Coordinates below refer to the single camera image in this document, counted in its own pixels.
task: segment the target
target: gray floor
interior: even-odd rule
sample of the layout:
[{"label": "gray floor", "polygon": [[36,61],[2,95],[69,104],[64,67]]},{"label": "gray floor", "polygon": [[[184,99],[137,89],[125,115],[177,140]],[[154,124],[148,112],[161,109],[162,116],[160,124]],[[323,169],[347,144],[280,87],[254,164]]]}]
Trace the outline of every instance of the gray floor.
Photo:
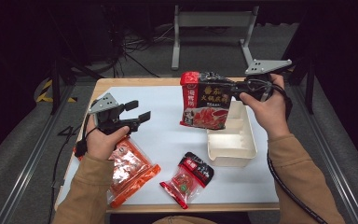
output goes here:
[{"label": "gray floor", "polygon": [[[254,29],[250,50],[256,59],[280,60],[290,41],[296,24],[257,26]],[[214,71],[226,77],[242,77],[246,69],[238,39],[241,32],[228,29],[216,34],[210,29],[186,30],[182,36],[180,68],[171,70],[172,35],[145,50],[128,53],[148,71],[160,77],[179,77],[184,71]],[[103,66],[94,64],[91,68]],[[121,77],[152,77],[131,58],[121,58],[116,65]],[[113,77],[112,70],[103,73]],[[35,90],[35,98],[44,82]],[[54,164],[65,143],[66,136],[59,136],[65,128],[78,127],[95,86],[95,80],[79,77],[74,87],[62,87],[76,103],[65,103],[56,116],[51,116],[51,103],[37,103],[37,107],[13,130],[0,146],[0,223],[47,223],[50,207],[51,179]],[[334,108],[316,82],[314,90],[314,115],[304,108],[304,83],[287,88],[294,101],[289,119],[292,132],[303,143],[326,176],[333,191],[338,210],[348,223],[358,223],[358,153],[341,126]],[[41,138],[49,126],[47,138]],[[64,177],[77,134],[64,145],[57,166],[57,180]],[[27,163],[30,157],[36,164]],[[34,167],[27,176],[20,176],[26,167]],[[24,186],[18,195],[16,181]],[[252,223],[278,223],[278,211],[249,212]]]}]

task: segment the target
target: person's right hand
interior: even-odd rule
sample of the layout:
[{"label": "person's right hand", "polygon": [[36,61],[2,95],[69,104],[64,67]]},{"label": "person's right hand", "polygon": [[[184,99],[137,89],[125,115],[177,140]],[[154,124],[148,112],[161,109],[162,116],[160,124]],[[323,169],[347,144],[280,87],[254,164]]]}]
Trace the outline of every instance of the person's right hand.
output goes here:
[{"label": "person's right hand", "polygon": [[[284,88],[282,76],[272,74],[271,77],[273,83]],[[274,91],[265,102],[259,102],[245,92],[240,94],[240,98],[255,112],[255,118],[260,126],[266,130],[268,139],[290,133],[285,117],[284,98],[279,92]]]}]

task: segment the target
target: hand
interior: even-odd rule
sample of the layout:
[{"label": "hand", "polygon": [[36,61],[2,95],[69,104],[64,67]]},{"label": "hand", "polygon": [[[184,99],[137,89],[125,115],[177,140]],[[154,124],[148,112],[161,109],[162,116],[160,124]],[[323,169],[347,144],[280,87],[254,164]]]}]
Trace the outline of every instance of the hand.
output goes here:
[{"label": "hand", "polygon": [[106,135],[100,130],[95,129],[94,115],[89,116],[89,123],[87,125],[87,148],[88,153],[92,157],[99,160],[106,161],[115,150],[116,144],[128,133],[129,127],[125,126],[119,130]]},{"label": "hand", "polygon": [[[271,75],[272,82],[284,88],[283,77],[279,75]],[[253,96],[242,92],[241,100],[250,106],[255,112],[257,122],[263,127],[268,135],[268,139],[289,134],[285,117],[285,103],[283,96],[274,91],[272,96],[265,102],[259,102]]]}]

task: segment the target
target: snack bag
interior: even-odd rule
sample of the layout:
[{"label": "snack bag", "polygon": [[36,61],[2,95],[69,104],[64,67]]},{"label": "snack bag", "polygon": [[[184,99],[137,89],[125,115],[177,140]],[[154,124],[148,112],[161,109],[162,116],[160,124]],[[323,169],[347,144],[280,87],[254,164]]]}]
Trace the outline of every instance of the snack bag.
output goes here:
[{"label": "snack bag", "polygon": [[107,192],[113,208],[121,206],[160,171],[160,167],[153,164],[128,136],[117,143],[109,160],[115,161],[113,183]]},{"label": "snack bag", "polygon": [[220,130],[225,128],[231,96],[224,94],[234,81],[213,72],[184,72],[180,84],[184,111],[181,125]]},{"label": "snack bag", "polygon": [[183,209],[187,209],[187,204],[209,184],[213,172],[213,168],[202,159],[192,152],[187,152],[179,162],[175,176],[159,184]]}]

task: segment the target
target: table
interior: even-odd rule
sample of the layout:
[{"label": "table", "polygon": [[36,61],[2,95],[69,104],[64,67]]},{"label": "table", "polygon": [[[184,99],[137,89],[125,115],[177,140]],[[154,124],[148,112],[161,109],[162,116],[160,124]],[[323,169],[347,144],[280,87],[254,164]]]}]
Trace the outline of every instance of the table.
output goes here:
[{"label": "table", "polygon": [[[246,167],[213,166],[214,177],[211,183],[202,190],[186,210],[182,209],[158,184],[173,177],[177,163],[187,151],[192,151],[206,162],[209,160],[206,131],[179,125],[183,112],[182,89],[179,86],[179,80],[179,78],[103,78],[97,82],[91,102],[109,90],[120,104],[125,104],[130,99],[139,100],[139,107],[132,110],[133,114],[128,111],[121,114],[122,116],[127,115],[133,118],[144,113],[144,110],[152,108],[151,120],[143,123],[138,132],[131,134],[131,138],[152,162],[161,167],[161,172],[124,204],[117,209],[107,206],[107,212],[170,213],[279,209],[273,178],[267,167],[267,135],[257,124],[249,108],[248,113],[258,153]],[[232,80],[241,80],[241,78],[232,78]],[[146,102],[145,98],[156,95],[157,91],[164,91],[161,92],[161,96],[167,96],[169,101],[158,101],[158,98],[155,98],[156,100]],[[160,107],[162,111],[153,110],[158,107],[159,103],[165,104]],[[158,137],[158,140],[150,141],[153,137],[154,139]],[[66,196],[78,164],[78,159],[73,155],[65,174],[65,184],[61,187],[55,204],[56,208]]]}]

